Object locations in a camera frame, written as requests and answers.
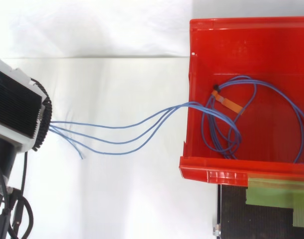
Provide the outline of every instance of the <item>blue cable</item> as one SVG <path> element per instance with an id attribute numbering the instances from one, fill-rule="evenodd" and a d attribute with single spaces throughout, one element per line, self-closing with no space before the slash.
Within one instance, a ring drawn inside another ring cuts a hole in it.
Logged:
<path id="1" fill-rule="evenodd" d="M 166 115 L 166 117 L 158 124 L 158 126 L 155 128 L 155 130 L 152 132 L 152 134 L 148 137 L 148 139 L 142 144 L 140 145 L 138 148 L 134 149 L 134 150 L 131 150 L 131 151 L 128 151 L 128 152 L 122 152 L 122 153 L 110 153 L 110 152 L 101 152 L 101 151 L 97 151 L 97 150 L 94 150 L 92 148 L 90 148 L 89 146 L 77 141 L 77 140 L 74 140 L 72 138 L 69 138 L 70 141 L 72 142 L 75 142 L 87 149 L 89 149 L 90 151 L 92 152 L 95 152 L 95 153 L 99 153 L 99 154 L 107 154 L 107 155 L 124 155 L 124 154 L 129 154 L 129 153 L 133 153 L 133 152 L 136 152 L 138 151 L 139 149 L 141 149 L 153 136 L 154 134 L 156 133 L 156 131 L 160 128 L 160 126 L 166 121 L 166 119 L 172 115 L 176 110 L 178 110 L 179 108 L 181 107 L 190 107 L 190 108 L 194 108 L 194 109 L 197 109 L 199 111 L 202 111 L 202 112 L 206 112 L 207 114 L 211 114 L 211 115 L 214 115 L 215 117 L 225 121 L 229 126 L 231 126 L 235 133 L 236 133 L 236 141 L 239 143 L 241 141 L 241 136 L 240 136 L 240 132 L 239 130 L 237 129 L 237 126 L 234 124 L 234 122 L 227 116 L 225 116 L 224 114 L 216 111 L 216 110 L 212 110 L 212 109 L 208 109 L 208 108 L 205 108 L 203 106 L 201 106 L 201 104 L 197 103 L 197 102 L 187 102 L 185 104 L 181 104 L 181 105 L 178 105 L 176 107 L 170 107 L 170 108 L 167 108 L 166 110 L 168 109 L 172 109 L 171 112 L 169 114 Z M 152 115 L 151 117 L 149 118 L 152 118 L 158 114 L 160 114 L 161 112 L 164 112 L 164 110 Z M 96 127 L 105 127 L 103 125 L 95 125 Z M 129 126 L 122 126 L 122 127 L 113 127 L 113 128 L 127 128 L 127 127 L 133 127 L 133 124 L 132 125 L 129 125 Z"/>
<path id="2" fill-rule="evenodd" d="M 72 142 L 75 142 L 75 143 L 77 143 L 77 144 L 79 144 L 79 145 L 81 145 L 81 146 L 89 149 L 90 151 L 95 152 L 95 153 L 108 154 L 108 155 L 124 155 L 124 154 L 129 154 L 129 153 L 132 153 L 132 152 L 135 152 L 135 151 L 141 149 L 154 136 L 154 134 L 156 133 L 156 131 L 166 121 L 166 119 L 170 115 L 172 115 L 177 109 L 179 109 L 181 107 L 189 107 L 189 108 L 194 108 L 196 110 L 199 110 L 199 111 L 203 112 L 201 131 L 202 131 L 202 139 L 203 139 L 205 145 L 208 148 L 210 148 L 211 150 L 219 152 L 225 158 L 232 157 L 232 158 L 236 159 L 234 153 L 237 151 L 237 149 L 240 146 L 241 134 L 240 134 L 240 132 L 237 129 L 237 127 L 236 127 L 235 124 L 236 124 L 237 120 L 239 119 L 239 117 L 241 116 L 241 114 L 245 111 L 245 109 L 254 100 L 254 98 L 256 96 L 256 93 L 257 93 L 257 85 L 262 85 L 262 86 L 266 86 L 266 87 L 269 87 L 269 88 L 273 89 L 274 91 L 276 91 L 277 93 L 279 93 L 281 96 L 283 96 L 291 104 L 291 106 L 293 107 L 293 109 L 294 109 L 294 111 L 295 111 L 295 113 L 297 115 L 297 118 L 298 118 L 298 121 L 299 121 L 299 124 L 300 124 L 300 131 L 301 131 L 301 145 L 300 145 L 299 152 L 298 152 L 298 154 L 297 154 L 297 156 L 296 156 L 296 158 L 294 160 L 294 163 L 297 163 L 298 160 L 299 160 L 299 158 L 300 158 L 300 156 L 301 156 L 301 154 L 302 154 L 303 147 L 304 147 L 304 126 L 303 126 L 302 120 L 301 120 L 301 116 L 304 119 L 304 113 L 284 93 L 282 93 L 280 90 L 278 90 L 275 86 L 273 86 L 272 84 L 267 83 L 267 82 L 263 82 L 263 81 L 260 81 L 260 80 L 252 79 L 249 76 L 244 76 L 244 75 L 242 75 L 242 76 L 236 76 L 234 78 L 231 78 L 227 82 L 221 84 L 219 86 L 219 88 L 223 89 L 223 88 L 231 86 L 231 85 L 239 85 L 239 84 L 252 84 L 254 86 L 254 92 L 253 92 L 252 97 L 248 101 L 248 103 L 243 107 L 243 109 L 241 110 L 241 112 L 239 112 L 239 114 L 236 116 L 236 118 L 234 120 L 231 120 L 226 115 L 224 115 L 221 112 L 217 111 L 214 108 L 215 97 L 214 96 L 210 96 L 210 98 L 209 98 L 207 104 L 205 105 L 205 107 L 202 106 L 198 102 L 187 102 L 187 103 L 184 103 L 184 104 L 181 104 L 181 105 L 177 105 L 177 106 L 174 106 L 174 107 L 169 107 L 169 108 L 166 108 L 164 110 L 161 110 L 161 111 L 159 111 L 159 112 L 151 115 L 150 117 L 142 120 L 139 123 L 131 124 L 131 125 L 128 125 L 128 126 L 104 126 L 104 125 L 98 125 L 98 124 L 80 123 L 80 122 L 72 122 L 72 121 L 52 121 L 51 122 L 51 123 L 68 123 L 68 124 L 86 125 L 86 126 L 102 127 L 102 128 L 109 128 L 109 129 L 123 129 L 123 128 L 130 128 L 130 127 L 138 126 L 138 125 L 140 125 L 140 124 L 148 121 L 149 119 L 152 119 L 152 118 L 156 117 L 157 115 L 159 115 L 161 113 L 164 113 L 163 115 L 160 116 L 160 118 L 156 121 L 156 123 L 154 123 L 150 128 L 148 128 L 141 135 L 139 135 L 138 137 L 136 137 L 134 139 L 131 139 L 131 140 L 128 140 L 128 141 L 124 141 L 124 142 L 111 142 L 111 141 L 107 141 L 107 140 L 104 140 L 104 139 L 96 138 L 96 137 L 93 137 L 93 136 L 90 136 L 90 135 L 86 135 L 86 134 L 78 133 L 78 132 L 75 132 L 75 131 L 72 131 L 72 130 L 68 130 L 68 129 L 65 129 L 65 128 L 62 128 L 62 127 L 58 127 L 58 126 L 55 126 L 55 125 L 51 125 L 52 129 L 50 129 L 50 131 L 52 131 L 52 132 L 54 132 L 54 133 L 62 136 L 64 139 L 66 139 L 70 144 L 72 144 L 74 146 L 74 148 L 78 151 L 78 153 L 80 154 L 80 156 L 81 156 L 80 151 L 78 150 L 78 148 Z M 208 144 L 208 142 L 206 141 L 205 136 L 204 136 L 203 123 L 204 123 L 204 117 L 205 117 L 205 115 L 207 115 L 207 118 L 208 118 L 209 132 L 210 132 L 211 140 L 213 142 L 214 147 L 211 147 Z M 230 129 L 228 131 L 228 136 L 225 136 L 225 135 L 222 134 L 221 130 L 219 129 L 219 127 L 217 125 L 216 118 L 221 119 L 222 121 L 224 121 L 225 123 L 227 123 L 230 126 Z M 74 140 L 74 139 L 72 139 L 70 137 L 67 137 L 66 135 L 64 135 L 61 132 L 61 130 L 63 130 L 63 131 L 66 131 L 66 132 L 70 132 L 70 133 L 73 133 L 73 134 L 77 134 L 77 135 L 80 135 L 80 136 L 88 137 L 88 138 L 91 138 L 91 139 L 94 139 L 94 140 L 98 140 L 98 141 L 105 142 L 105 143 L 110 143 L 110 144 L 126 144 L 126 143 L 130 143 L 130 142 L 133 142 L 133 141 L 136 141 L 136 140 L 140 139 L 142 136 L 144 136 L 145 134 L 147 134 L 149 131 L 151 131 L 154 128 L 155 128 L 155 130 L 152 132 L 152 134 L 148 137 L 148 139 L 142 145 L 140 145 L 138 148 L 136 148 L 134 150 L 131 150 L 131 151 L 128 151 L 128 152 L 123 152 L 123 153 L 110 153 L 110 152 L 101 152 L 101 151 L 94 150 L 94 149 L 88 147 L 87 145 L 85 145 L 85 144 L 77 141 L 77 140 Z M 220 143 L 220 140 L 219 140 L 218 135 L 217 135 L 216 132 L 218 132 L 218 134 L 226 141 L 226 143 L 227 143 L 227 147 L 226 148 L 222 147 L 222 145 Z M 234 133 L 234 140 L 230 139 L 232 132 Z"/>
<path id="3" fill-rule="evenodd" d="M 68 141 L 68 142 L 73 146 L 73 148 L 75 148 L 75 150 L 78 152 L 80 158 L 83 159 L 80 150 L 78 149 L 78 147 L 76 147 L 76 146 L 70 141 L 70 138 L 69 138 L 69 137 L 65 136 L 64 134 L 62 134 L 61 132 L 59 132 L 58 130 L 56 130 L 53 126 L 50 126 L 50 127 L 52 128 L 52 129 L 49 129 L 51 132 L 56 133 L 56 134 L 59 134 L 59 135 L 62 136 L 66 141 Z"/>

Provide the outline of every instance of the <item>white backdrop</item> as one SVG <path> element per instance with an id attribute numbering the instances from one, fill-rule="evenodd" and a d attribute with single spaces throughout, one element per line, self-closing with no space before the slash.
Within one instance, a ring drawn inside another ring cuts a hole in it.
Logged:
<path id="1" fill-rule="evenodd" d="M 189 20 L 304 15 L 304 0 L 0 0 L 0 57 L 189 56 Z"/>
<path id="2" fill-rule="evenodd" d="M 39 80 L 52 99 L 53 120 L 129 125 L 188 101 L 188 58 L 6 60 Z M 108 130 L 74 126 L 110 141 L 140 135 L 139 127 Z M 139 151 L 107 156 L 82 150 L 49 133 L 38 152 L 29 152 L 25 196 L 38 239 L 211 239 L 216 186 L 181 177 L 187 109 L 175 112 Z M 134 149 L 75 137 L 102 151 Z M 22 159 L 9 185 L 20 187 Z M 20 228 L 22 235 L 27 218 Z"/>

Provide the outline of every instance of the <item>red plastic bin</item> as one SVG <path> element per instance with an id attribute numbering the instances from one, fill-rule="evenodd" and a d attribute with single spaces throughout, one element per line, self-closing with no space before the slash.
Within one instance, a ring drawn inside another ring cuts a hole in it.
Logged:
<path id="1" fill-rule="evenodd" d="M 215 84 L 248 75 L 275 85 L 304 112 L 304 17 L 195 19 L 190 22 L 190 101 L 205 105 Z M 244 106 L 252 85 L 224 88 L 220 94 Z M 216 103 L 234 119 L 236 113 Z M 238 160 L 224 159 L 201 137 L 202 113 L 189 109 L 180 170 L 186 179 L 247 186 L 248 177 L 304 181 L 304 151 L 295 112 L 278 93 L 257 86 L 257 95 L 237 122 L 243 141 Z M 224 133 L 228 126 L 220 120 Z M 205 137 L 211 142 L 205 119 Z"/>

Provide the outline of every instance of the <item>white plastic housing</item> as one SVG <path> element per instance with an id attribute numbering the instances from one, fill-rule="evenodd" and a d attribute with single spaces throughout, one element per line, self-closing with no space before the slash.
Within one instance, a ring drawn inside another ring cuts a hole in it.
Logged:
<path id="1" fill-rule="evenodd" d="M 45 100 L 46 95 L 39 89 L 37 85 L 34 85 L 34 82 L 31 80 L 31 78 L 24 74 L 20 69 L 12 69 L 9 65 L 0 60 L 0 71 L 40 95 L 42 97 L 42 101 Z M 38 116 L 39 118 L 40 115 L 42 115 L 43 110 L 44 108 L 40 110 Z M 40 120 L 38 120 L 37 122 L 37 128 L 34 138 L 29 138 L 0 124 L 0 137 L 14 144 L 18 152 L 26 152 L 34 146 L 38 135 L 39 127 Z"/>

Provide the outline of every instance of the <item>orange tape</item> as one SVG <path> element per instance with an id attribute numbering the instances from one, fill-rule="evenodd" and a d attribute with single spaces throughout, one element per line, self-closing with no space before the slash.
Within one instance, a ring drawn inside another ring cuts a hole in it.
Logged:
<path id="1" fill-rule="evenodd" d="M 216 100 L 219 101 L 223 106 L 226 106 L 227 108 L 231 109 L 237 114 L 241 112 L 242 107 L 240 105 L 237 105 L 236 103 L 230 101 L 229 99 L 222 97 L 220 94 L 218 94 L 216 90 L 213 91 L 211 94 L 215 96 Z"/>

